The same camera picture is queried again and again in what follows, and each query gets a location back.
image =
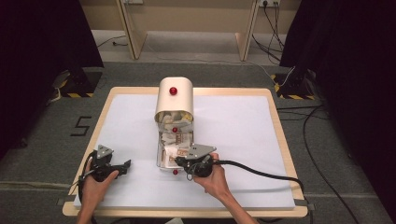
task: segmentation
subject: gray carpet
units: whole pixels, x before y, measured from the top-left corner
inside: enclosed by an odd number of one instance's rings
[[[45,108],[30,131],[28,146],[11,149],[0,161],[0,181],[71,184],[107,95],[116,86],[158,86],[164,77],[183,76],[195,87],[268,88],[274,94],[277,108],[323,103],[319,99],[278,99],[271,79],[255,65],[105,63],[105,67],[92,98],[62,98]],[[276,66],[266,68],[270,74],[280,71]],[[311,110],[279,110],[279,116],[297,175],[305,185],[305,195],[316,206],[314,223],[353,223],[308,156],[303,139],[304,115],[285,113],[308,114]],[[75,128],[81,116],[91,117],[80,123],[90,128],[85,136],[71,136],[84,131]],[[360,223],[391,223],[361,168],[348,157],[325,108],[307,122],[306,139],[321,172],[343,196]],[[16,188],[1,184],[0,223],[74,223],[75,219],[65,217],[62,207],[56,205],[57,199],[67,192],[67,189]],[[98,220],[110,223],[114,218]],[[309,223],[309,218],[283,219],[278,223]]]

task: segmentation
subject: red dot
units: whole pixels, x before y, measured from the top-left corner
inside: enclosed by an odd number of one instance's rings
[[[171,95],[176,95],[177,94],[176,87],[171,87],[171,89],[169,89],[169,92],[171,93]]]

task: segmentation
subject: wall socket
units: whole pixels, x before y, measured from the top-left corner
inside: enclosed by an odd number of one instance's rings
[[[279,6],[280,5],[280,0],[260,0],[259,1],[259,6],[264,7],[264,1],[267,1],[267,7],[275,7],[276,3]]]

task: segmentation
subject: black curtain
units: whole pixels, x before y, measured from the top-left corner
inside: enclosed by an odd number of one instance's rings
[[[63,71],[103,67],[78,0],[0,3],[0,159],[33,125]]]
[[[396,222],[396,2],[314,2],[302,1],[281,64],[317,73],[334,126]]]

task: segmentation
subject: person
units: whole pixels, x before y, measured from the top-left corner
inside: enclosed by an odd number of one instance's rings
[[[211,153],[213,160],[219,160],[219,154]],[[92,176],[88,175],[85,179],[81,209],[78,212],[77,224],[91,223],[91,217],[97,204],[101,202],[106,194],[108,186],[117,177],[118,171],[112,172],[103,182],[96,182]],[[208,177],[194,176],[193,180],[205,189],[205,193],[218,199],[231,213],[235,221],[239,224],[258,224],[259,222],[253,218],[239,204],[235,197],[231,194],[225,178],[224,168],[217,164],[213,165],[212,174]]]

